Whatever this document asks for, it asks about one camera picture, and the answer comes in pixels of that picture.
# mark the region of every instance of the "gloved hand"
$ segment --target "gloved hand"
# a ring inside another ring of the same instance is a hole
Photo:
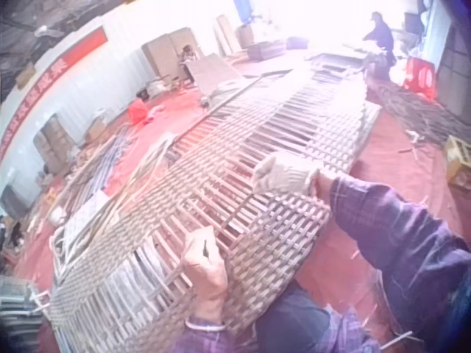
[[[220,324],[227,291],[227,273],[213,227],[198,229],[185,236],[182,264],[196,294],[194,315]]]
[[[323,168],[320,160],[307,160],[287,152],[274,152],[255,167],[254,193],[302,193],[315,196],[313,178]]]

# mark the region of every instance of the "person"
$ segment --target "person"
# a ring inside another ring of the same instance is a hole
[[[7,228],[3,221],[3,216],[0,215],[0,252],[3,251],[3,245],[5,243],[5,238],[7,237]]]
[[[22,239],[23,234],[21,234],[21,223],[17,221],[15,226],[12,229],[12,235],[10,237],[10,242],[15,249],[20,245],[20,240]]]
[[[189,78],[192,84],[194,84],[194,78],[186,64],[195,60],[198,60],[198,55],[193,50],[193,47],[189,44],[184,46],[182,54],[180,54],[180,66],[182,66],[185,75]]]
[[[329,204],[336,223],[381,271],[390,310],[404,332],[424,340],[428,352],[462,352],[450,347],[471,337],[471,254],[426,207],[404,201],[387,185],[280,152],[256,167],[253,190],[302,193]],[[227,274],[212,229],[189,236],[182,262],[196,299],[173,352],[234,352],[222,320]],[[340,315],[321,308],[296,282],[255,322],[255,331],[260,353],[380,352],[353,309]]]
[[[394,38],[391,29],[384,22],[380,13],[373,12],[371,19],[375,22],[375,28],[363,40],[375,41],[378,48],[384,51],[384,53],[375,55],[373,61],[376,62],[376,65],[373,75],[377,79],[390,80],[389,71],[396,64],[396,58],[393,54]]]

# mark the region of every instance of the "wicker frame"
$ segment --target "wicker frame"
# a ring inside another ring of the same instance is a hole
[[[234,333],[250,325],[330,216],[316,199],[253,195],[253,168],[286,150],[349,171],[375,116],[366,114],[365,96],[358,75],[297,69],[267,88],[237,92],[188,130],[166,154],[174,162],[168,172],[116,225],[100,228],[55,288],[51,318],[61,349],[167,352],[193,299],[179,260],[183,238],[207,225],[230,278],[225,321]]]

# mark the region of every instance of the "white work glove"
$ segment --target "white work glove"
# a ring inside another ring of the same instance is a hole
[[[307,160],[287,152],[274,152],[255,167],[253,192],[315,196],[315,188],[311,188],[311,183],[322,167],[320,160]]]

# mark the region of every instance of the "ceiling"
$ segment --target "ceiling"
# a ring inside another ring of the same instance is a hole
[[[122,4],[122,0],[2,0],[0,11],[1,101],[27,63],[36,63],[68,33]],[[42,26],[54,35],[35,35]]]

